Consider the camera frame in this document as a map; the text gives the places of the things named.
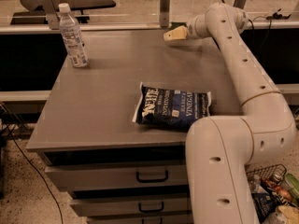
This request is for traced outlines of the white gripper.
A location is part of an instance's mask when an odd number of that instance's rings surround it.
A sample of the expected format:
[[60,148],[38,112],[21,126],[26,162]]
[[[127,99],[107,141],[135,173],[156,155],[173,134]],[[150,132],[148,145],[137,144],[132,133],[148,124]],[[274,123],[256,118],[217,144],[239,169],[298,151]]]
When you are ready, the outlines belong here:
[[187,22],[187,28],[185,26],[179,26],[173,30],[170,30],[164,34],[165,41],[174,40],[186,40],[187,33],[189,38],[198,38],[197,33],[197,20],[191,20]]

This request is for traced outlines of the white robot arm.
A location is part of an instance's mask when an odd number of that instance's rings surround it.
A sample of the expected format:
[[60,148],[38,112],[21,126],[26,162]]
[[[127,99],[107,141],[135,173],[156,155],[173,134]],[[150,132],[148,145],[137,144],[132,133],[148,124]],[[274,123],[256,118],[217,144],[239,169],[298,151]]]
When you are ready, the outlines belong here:
[[164,35],[166,41],[214,38],[243,112],[202,118],[188,130],[193,224],[260,224],[245,166],[280,156],[295,140],[294,117],[283,94],[240,36],[248,21],[243,9],[215,3]]

